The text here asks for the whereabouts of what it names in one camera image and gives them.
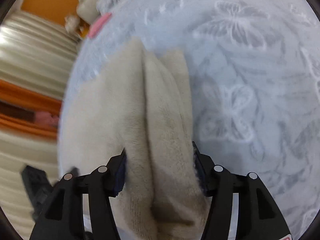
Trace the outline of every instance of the beige cloth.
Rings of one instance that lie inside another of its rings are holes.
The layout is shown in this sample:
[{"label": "beige cloth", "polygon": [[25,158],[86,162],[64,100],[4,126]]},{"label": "beige cloth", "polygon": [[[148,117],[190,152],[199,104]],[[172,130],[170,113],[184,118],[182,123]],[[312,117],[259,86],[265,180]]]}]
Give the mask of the beige cloth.
[{"label": "beige cloth", "polygon": [[64,171],[76,166],[88,174],[126,149],[124,190],[110,198],[119,228],[134,239],[201,236],[209,203],[194,169],[181,51],[159,60],[134,38],[83,85],[68,112],[60,142]]}]

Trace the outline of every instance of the pink fabric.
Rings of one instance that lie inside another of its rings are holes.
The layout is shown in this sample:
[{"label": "pink fabric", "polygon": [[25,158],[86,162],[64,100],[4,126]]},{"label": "pink fabric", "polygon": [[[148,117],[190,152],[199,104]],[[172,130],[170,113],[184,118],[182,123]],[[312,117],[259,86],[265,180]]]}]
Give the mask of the pink fabric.
[{"label": "pink fabric", "polygon": [[104,15],[102,15],[98,20],[96,20],[91,26],[90,26],[90,30],[88,33],[88,38],[92,39],[94,38],[99,31],[101,30],[101,28],[105,25],[105,23],[108,22],[108,20],[111,18],[112,13],[106,13]]}]

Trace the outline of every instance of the white curtain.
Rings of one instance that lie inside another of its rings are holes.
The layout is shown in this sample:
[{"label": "white curtain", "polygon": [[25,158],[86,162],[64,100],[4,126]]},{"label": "white curtain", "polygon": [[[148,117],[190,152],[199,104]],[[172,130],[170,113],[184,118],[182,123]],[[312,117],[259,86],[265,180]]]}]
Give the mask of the white curtain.
[{"label": "white curtain", "polygon": [[54,23],[23,11],[0,26],[0,79],[62,99],[77,38]]},{"label": "white curtain", "polygon": [[51,183],[57,181],[56,142],[0,130],[0,206],[25,240],[29,239],[34,226],[33,208],[20,176],[26,164],[46,171]]}]

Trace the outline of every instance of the bed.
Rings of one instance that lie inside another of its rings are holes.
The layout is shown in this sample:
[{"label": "bed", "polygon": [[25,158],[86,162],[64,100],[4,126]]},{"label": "bed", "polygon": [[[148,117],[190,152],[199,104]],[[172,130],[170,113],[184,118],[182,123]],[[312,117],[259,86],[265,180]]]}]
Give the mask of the bed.
[{"label": "bed", "polygon": [[68,83],[61,130],[80,86],[132,36],[157,55],[179,47],[189,69],[193,136],[200,151],[232,173],[257,172],[293,239],[301,237],[320,208],[320,23],[308,2],[95,2],[88,21],[99,13],[113,17],[97,37],[84,41]]}]

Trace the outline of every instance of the red and white label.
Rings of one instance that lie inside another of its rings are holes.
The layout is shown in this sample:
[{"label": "red and white label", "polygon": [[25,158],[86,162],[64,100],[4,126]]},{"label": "red and white label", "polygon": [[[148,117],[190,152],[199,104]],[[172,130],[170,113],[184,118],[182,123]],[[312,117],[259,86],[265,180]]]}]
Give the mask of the red and white label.
[{"label": "red and white label", "polygon": [[291,235],[287,235],[279,240],[292,240],[292,237],[291,237]]}]

